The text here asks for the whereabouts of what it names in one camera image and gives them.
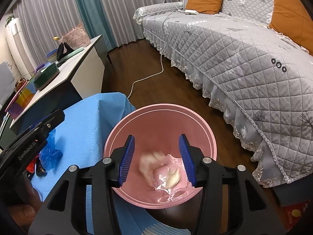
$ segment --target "power cord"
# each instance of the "power cord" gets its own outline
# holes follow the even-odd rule
[[[163,67],[163,63],[162,63],[162,55],[163,55],[163,52],[164,52],[166,46],[167,46],[167,43],[165,44],[165,46],[164,46],[164,48],[163,48],[163,50],[162,50],[162,52],[161,52],[161,59],[160,59],[160,60],[161,60],[162,71],[159,72],[159,73],[153,74],[153,75],[151,75],[151,76],[149,76],[149,77],[146,77],[146,78],[144,78],[144,79],[135,81],[135,82],[133,83],[133,85],[131,86],[130,94],[129,94],[129,96],[127,97],[128,99],[129,99],[129,97],[131,96],[131,94],[132,94],[132,92],[133,92],[133,88],[134,88],[134,84],[135,84],[135,83],[137,83],[137,82],[139,82],[139,81],[146,80],[146,79],[151,78],[151,77],[153,77],[153,76],[159,75],[159,74],[161,74],[161,73],[164,71],[164,67]]]
[[[164,31],[164,29],[163,29],[164,23],[165,23],[165,21],[169,18],[169,16],[172,15],[173,12],[174,12],[174,11],[172,11],[172,12],[166,17],[166,19],[165,19],[165,20],[163,21],[163,23],[162,23],[161,29],[162,29],[162,31],[163,31],[164,33],[165,33],[165,31]],[[167,42],[166,42],[166,44],[165,44],[165,46],[164,46],[164,48],[163,48],[163,50],[162,50],[162,52],[161,52],[160,61],[161,61],[162,71],[159,72],[159,73],[153,74],[153,75],[151,75],[151,76],[149,76],[149,77],[146,77],[146,78],[144,78],[144,79],[140,79],[140,80],[135,81],[135,82],[132,84],[132,86],[131,86],[130,94],[129,94],[129,96],[127,97],[128,99],[129,99],[129,97],[131,96],[131,94],[133,93],[133,88],[134,88],[134,84],[135,84],[135,83],[137,83],[137,82],[139,82],[139,81],[146,80],[146,79],[151,78],[151,77],[153,77],[153,76],[159,75],[159,74],[161,74],[161,73],[164,71],[163,62],[162,62],[162,55],[163,55],[163,52],[164,52],[166,46],[167,46]]]
[[[175,5],[176,9],[178,9],[178,11],[180,11],[180,12],[185,12],[185,11],[180,10],[180,9],[176,6],[176,3],[174,3],[174,5]]]

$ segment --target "curtain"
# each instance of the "curtain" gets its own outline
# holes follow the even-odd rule
[[[62,37],[82,22],[75,0],[18,0],[13,9],[20,18],[26,41],[38,64],[58,47],[53,37]]]
[[[108,50],[115,48],[116,43],[100,0],[76,0],[76,3],[89,37],[94,38],[102,34]]]
[[[117,46],[143,39],[142,26],[133,16],[139,7],[152,5],[156,0],[100,0]]]

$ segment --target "blue tablecloth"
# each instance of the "blue tablecloth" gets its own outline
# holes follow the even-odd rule
[[[32,179],[32,184],[44,200],[50,190],[72,164],[80,168],[92,166],[102,159],[107,137],[114,126],[126,115],[133,112],[124,94],[96,94],[64,110],[65,120],[56,128],[55,147],[63,152],[58,166],[48,171],[45,177]],[[180,230],[163,225],[151,217],[143,208],[134,206],[114,194],[115,208],[123,235],[141,235],[154,232],[157,235],[189,235],[188,230]],[[86,194],[87,229],[93,233],[91,214],[91,186]]]

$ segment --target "pink basket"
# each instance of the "pink basket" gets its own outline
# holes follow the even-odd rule
[[[76,50],[88,46],[90,38],[83,26],[77,26],[59,39],[59,43],[66,42],[72,49]]]
[[[143,152],[162,151],[165,155],[181,158],[178,138],[186,134],[190,145],[202,150],[204,156],[216,160],[217,147],[212,130],[206,121],[190,109],[174,104],[155,104],[138,109],[122,119],[110,133],[104,157],[115,148],[122,147],[129,134],[135,137],[135,152],[126,182],[114,188],[124,200],[149,209],[177,206],[195,196],[201,188],[191,187],[182,197],[168,202],[158,202],[163,191],[153,191],[138,170]]]

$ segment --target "blue plastic bag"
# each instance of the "blue plastic bag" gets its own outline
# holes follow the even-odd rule
[[[53,129],[47,138],[47,145],[39,153],[39,159],[45,170],[51,170],[58,165],[63,153],[55,149],[55,129]]]

